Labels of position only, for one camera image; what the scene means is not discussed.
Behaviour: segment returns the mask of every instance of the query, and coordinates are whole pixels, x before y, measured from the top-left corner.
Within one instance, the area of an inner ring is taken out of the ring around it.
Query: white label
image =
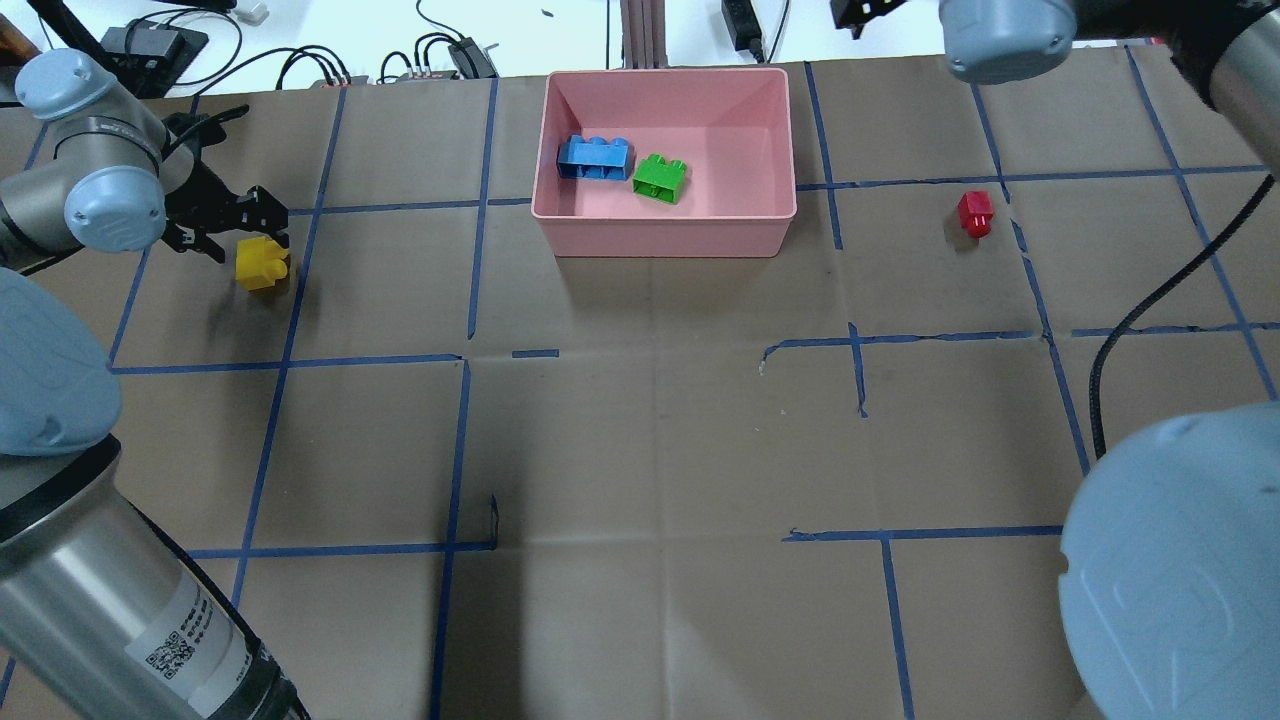
[[[201,717],[236,692],[252,657],[230,618],[188,573],[169,603],[124,653]]]

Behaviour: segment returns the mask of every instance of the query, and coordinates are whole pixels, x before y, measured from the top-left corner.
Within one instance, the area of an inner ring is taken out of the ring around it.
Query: pink bin
[[[689,165],[677,205],[563,179],[571,135],[626,138],[636,164]],[[787,74],[777,68],[552,73],[534,218],[562,258],[772,258],[796,214]]]

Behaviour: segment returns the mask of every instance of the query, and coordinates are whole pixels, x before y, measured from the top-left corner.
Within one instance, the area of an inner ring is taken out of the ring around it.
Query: white connector
[[[242,23],[253,27],[262,24],[262,20],[271,14],[271,9],[266,6],[266,3],[253,3],[253,5],[247,10],[236,8],[232,12],[236,13],[236,17],[239,18]]]

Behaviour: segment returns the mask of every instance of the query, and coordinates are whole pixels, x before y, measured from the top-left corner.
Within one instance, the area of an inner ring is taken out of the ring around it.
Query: red toy block
[[[964,193],[956,213],[960,214],[960,225],[969,237],[980,240],[991,233],[991,219],[996,217],[996,209],[987,192],[979,190]]]

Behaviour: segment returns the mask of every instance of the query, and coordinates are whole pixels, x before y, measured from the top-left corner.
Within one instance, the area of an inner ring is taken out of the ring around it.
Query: blue toy block
[[[561,177],[566,179],[625,182],[631,174],[632,160],[631,143],[625,138],[614,137],[612,142],[605,142],[603,137],[582,140],[582,136],[575,135],[561,145],[556,164]]]

